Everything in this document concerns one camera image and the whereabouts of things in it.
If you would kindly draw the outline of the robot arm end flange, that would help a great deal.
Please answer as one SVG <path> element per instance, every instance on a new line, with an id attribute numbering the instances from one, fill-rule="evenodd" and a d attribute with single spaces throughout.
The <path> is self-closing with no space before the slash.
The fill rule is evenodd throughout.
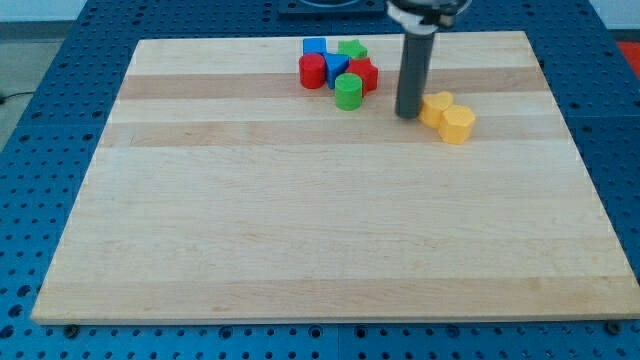
<path id="1" fill-rule="evenodd" d="M 429 35 L 452 28 L 472 0 L 388 0 L 387 14 L 407 33 Z"/>

